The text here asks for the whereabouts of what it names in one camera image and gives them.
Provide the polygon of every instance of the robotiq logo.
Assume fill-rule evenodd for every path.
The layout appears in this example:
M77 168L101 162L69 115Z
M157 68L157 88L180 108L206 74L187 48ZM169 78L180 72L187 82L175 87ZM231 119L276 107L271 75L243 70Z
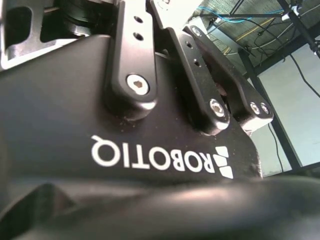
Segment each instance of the robotiq logo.
M183 154L179 149L173 149L169 152L162 147L155 146L149 150L147 162L144 160L142 145L137 144L135 146L136 158L132 161L129 155L128 143L123 142L122 146L118 146L113 141L102 139L97 135L93 135L91 138L96 141L91 149L92 158L102 167L113 167L122 159L123 167L127 169L149 170L151 169L151 166L153 166L159 171L165 171L169 169L172 164L173 168L179 172L185 172L186 169L188 169L193 173L199 173L205 169L205 171L210 174L215 173L215 168L209 153L187 151ZM104 146L111 148L113 151L113 156L108 159L102 159L99 155L99 149ZM219 167L221 175L233 179L234 175L232 169L228 166L227 162L227 158L229 157L227 147L217 146L215 150L218 154L213 154L212 157Z

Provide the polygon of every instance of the screw hole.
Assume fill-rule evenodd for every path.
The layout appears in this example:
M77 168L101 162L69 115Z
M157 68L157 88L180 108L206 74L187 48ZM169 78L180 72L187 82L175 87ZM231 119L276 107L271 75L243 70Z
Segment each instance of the screw hole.
M199 68L201 68L201 64L200 64L200 62L198 62L197 59L193 60L193 62L194 62L194 64L195 64L196 66L198 66Z
M255 114L259 115L261 113L260 109L258 108L258 106L254 102L250 103L250 107Z
M135 81L135 82L133 82L133 84L139 89L142 88L142 86L143 86L141 81Z
M144 37L140 33L135 32L133 34L133 36L139 41L143 41L144 40Z
M193 48L190 42L186 41L185 44L188 46L188 48Z
M269 109L267 108L267 106L263 102L261 103L261 108L266 114L270 113Z
M138 17L138 16L134 16L134 19L138 22L138 23L140 23L140 24L142 24L144 21L142 21L142 19L140 18L140 17Z

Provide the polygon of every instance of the black bracket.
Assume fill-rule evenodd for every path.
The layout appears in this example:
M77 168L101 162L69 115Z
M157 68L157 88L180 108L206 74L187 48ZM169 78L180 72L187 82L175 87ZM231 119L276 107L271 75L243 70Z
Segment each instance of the black bracket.
M167 9L156 0L150 1L158 31L168 42L163 45L178 63L176 81L188 107L194 126L207 135L217 135L230 123L229 112L215 86L194 38L172 27Z
M255 131L270 123L274 117L271 106L216 45L196 26L186 26L184 31L193 36L213 80L226 91L231 114L241 127Z
M104 102L127 120L146 117L157 103L153 18L146 0L122 0L110 44Z

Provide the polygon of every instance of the wall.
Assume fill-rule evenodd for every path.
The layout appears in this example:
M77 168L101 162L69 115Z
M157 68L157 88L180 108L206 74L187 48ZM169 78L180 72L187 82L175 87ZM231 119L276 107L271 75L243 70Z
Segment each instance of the wall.
M320 93L320 59L308 45L292 55L306 80ZM320 99L303 82L292 59L288 56L285 62L278 62L259 77L302 164L320 162ZM281 172L275 140L268 127L254 132L252 140L260 155L263 175ZM278 146L283 168L288 171L291 168L279 141Z

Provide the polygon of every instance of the bolt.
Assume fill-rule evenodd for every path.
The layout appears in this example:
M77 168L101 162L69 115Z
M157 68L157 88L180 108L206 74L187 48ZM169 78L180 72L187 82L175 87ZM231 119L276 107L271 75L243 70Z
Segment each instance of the bolt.
M254 111L255 114L257 114L257 115L260 114L260 109L258 108L258 106L254 102L250 103L250 107Z
M266 114L270 113L269 109L267 108L267 106L264 103L261 103L261 108Z
M218 117L223 117L225 115L225 110L222 105L215 99L210 100L210 108Z
M195 26L192 28L192 31L194 32L195 35L197 35L198 37L201 37L201 32Z
M149 92L149 84L142 76L131 74L126 78L126 83L138 95L146 95Z

